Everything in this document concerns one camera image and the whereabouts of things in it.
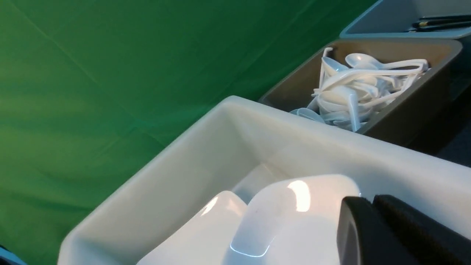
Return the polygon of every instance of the gray tray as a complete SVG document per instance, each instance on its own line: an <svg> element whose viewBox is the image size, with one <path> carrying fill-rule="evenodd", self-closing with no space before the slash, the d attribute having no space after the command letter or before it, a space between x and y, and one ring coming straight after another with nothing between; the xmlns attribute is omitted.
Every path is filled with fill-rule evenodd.
<svg viewBox="0 0 471 265"><path fill-rule="evenodd" d="M456 39L463 53L457 70L471 69L471 27L440 32L403 32L420 17L471 14L470 0L379 0L348 25L340 38L438 38Z"/></svg>

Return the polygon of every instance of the gray bin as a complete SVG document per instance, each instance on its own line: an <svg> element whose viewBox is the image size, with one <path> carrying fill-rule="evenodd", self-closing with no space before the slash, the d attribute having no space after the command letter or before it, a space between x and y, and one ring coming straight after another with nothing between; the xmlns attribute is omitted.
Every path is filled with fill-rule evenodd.
<svg viewBox="0 0 471 265"><path fill-rule="evenodd" d="M455 39L463 52L453 68L471 70L471 27L440 32L404 32L420 17L471 14L471 0L379 0L341 33L340 38Z"/></svg>
<svg viewBox="0 0 471 265"><path fill-rule="evenodd" d="M451 102L450 63L460 53L458 41L438 39L340 39L326 47L330 57L345 64L350 53L369 54L383 63L426 59L432 67L402 95L362 126L357 133L407 146L417 133ZM306 107L319 84L321 57L318 51L268 91L259 102L290 112Z"/></svg>

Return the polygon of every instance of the white plastic bin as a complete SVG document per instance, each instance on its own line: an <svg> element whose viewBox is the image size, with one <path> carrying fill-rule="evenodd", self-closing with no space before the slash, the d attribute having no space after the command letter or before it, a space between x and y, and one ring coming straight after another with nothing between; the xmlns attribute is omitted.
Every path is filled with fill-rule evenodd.
<svg viewBox="0 0 471 265"><path fill-rule="evenodd" d="M336 173L471 238L470 168L229 97L72 230L58 264L135 265L222 190L248 202L278 180Z"/></svg>

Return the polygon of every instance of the plastic utensil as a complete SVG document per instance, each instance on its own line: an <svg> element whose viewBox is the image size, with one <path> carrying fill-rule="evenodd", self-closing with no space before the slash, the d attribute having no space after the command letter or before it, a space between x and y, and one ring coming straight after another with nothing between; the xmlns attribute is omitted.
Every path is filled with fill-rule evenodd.
<svg viewBox="0 0 471 265"><path fill-rule="evenodd" d="M319 95L323 100L332 103L346 105L349 110L352 123L352 131L360 129L360 120L358 117L358 95L355 90L347 86L337 86L331 91L324 91Z"/></svg>
<svg viewBox="0 0 471 265"><path fill-rule="evenodd" d="M319 111L320 111L321 117L323 117L323 119L325 121L327 121L327 120L324 117L324 115L327 114L327 113L339 112L339 111L348 111L349 110L349 108L346 106L345 102L338 102L338 101L337 102L331 102L330 99L327 99L327 100L324 99L326 92L327 91L324 91L324 92L322 92L321 95L317 96L317 102L319 104ZM366 111L368 111L369 109L371 109L375 106L378 106L378 105L380 105L382 103L385 103L385 102L388 102L390 100L394 100L398 96L400 96L402 94L402 92L403 91L390 93L390 94L387 94L387 95L382 96L380 98L373 99L372 101L369 101L367 103L359 103L358 104L358 111L360 113L366 112Z"/></svg>
<svg viewBox="0 0 471 265"><path fill-rule="evenodd" d="M404 80L404 84L402 85L401 90L404 91L411 87L411 85L417 80L418 75L409 75L406 80Z"/></svg>
<svg viewBox="0 0 471 265"><path fill-rule="evenodd" d="M366 99L376 99L380 96L380 90L367 83L361 83L358 81L353 81L352 84L349 86L358 92L362 92L363 95L358 97L359 101L366 100Z"/></svg>
<svg viewBox="0 0 471 265"><path fill-rule="evenodd" d="M331 47L327 47L324 49L324 52L322 54L322 57L327 57L328 53L330 51L332 51L333 48ZM320 76L319 76L319 86L318 88L320 88L322 86L322 84L324 83L324 79L325 79L325 70L324 70L324 65L321 63L321 70L320 70ZM311 102L306 106L306 108L308 109L311 109L311 110L316 110L317 109L317 102L316 102L316 98L314 97Z"/></svg>
<svg viewBox="0 0 471 265"><path fill-rule="evenodd" d="M329 76L333 76L339 72L350 69L347 66L329 57L322 57L321 60L322 60L321 67Z"/></svg>
<svg viewBox="0 0 471 265"><path fill-rule="evenodd" d="M369 69L348 69L345 71L339 72L337 75L329 77L324 81L324 84L321 87L321 91L327 90L336 85L347 84L355 79L358 79L360 76L371 75L371 76L380 76L380 75L416 75L421 73L422 70L420 67L415 69L408 70L369 70Z"/></svg>
<svg viewBox="0 0 471 265"><path fill-rule="evenodd" d="M364 112L360 112L358 114L358 118L360 120L360 122L364 122L365 120L367 120L372 114L372 110L371 109L368 109ZM336 112L330 112L330 113L326 113L324 115L321 115L321 117L323 118L323 120L327 123L327 122L345 122L345 124L343 125L346 125L346 124L350 124L351 123L351 120L350 120L350 114L348 113L348 111L336 111Z"/></svg>
<svg viewBox="0 0 471 265"><path fill-rule="evenodd" d="M360 196L344 175L276 182L250 201L223 265L338 265L341 201Z"/></svg>
<svg viewBox="0 0 471 265"><path fill-rule="evenodd" d="M333 48L331 47L327 47L324 49L324 52L322 54L322 58L326 57L327 58L327 55L330 51L332 51ZM324 69L324 64L321 64L321 70L320 70L320 76L319 76L319 87L322 86L323 82L324 82L324 77L325 77L325 69Z"/></svg>
<svg viewBox="0 0 471 265"><path fill-rule="evenodd" d="M315 111L308 108L298 108L298 109L292 110L290 113L295 114L296 116L300 116L309 120L313 120L313 121L317 121L317 122L325 124L324 119L319 114L317 114Z"/></svg>
<svg viewBox="0 0 471 265"><path fill-rule="evenodd" d="M407 66L417 66L420 67L422 70L426 70L429 67L429 63L425 59L412 59L384 64L375 59L373 56L364 53L350 53L345 57L345 62L352 68L358 68L358 66L360 65L368 64L374 66L375 69L379 70L387 70Z"/></svg>
<svg viewBox="0 0 471 265"><path fill-rule="evenodd" d="M220 265L246 208L234 193L219 193L137 265Z"/></svg>

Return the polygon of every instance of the dark brown bin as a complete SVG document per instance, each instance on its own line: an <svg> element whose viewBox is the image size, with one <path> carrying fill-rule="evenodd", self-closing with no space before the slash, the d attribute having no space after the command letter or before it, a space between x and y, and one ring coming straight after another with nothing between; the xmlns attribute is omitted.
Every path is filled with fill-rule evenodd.
<svg viewBox="0 0 471 265"><path fill-rule="evenodd" d="M406 146L419 130L450 102L450 63L461 52L461 43L439 39L341 39L326 47L329 56L345 64L350 53L365 53L382 63L426 59L430 69L357 133ZM309 58L259 102L283 111L306 107L319 84L324 48Z"/></svg>

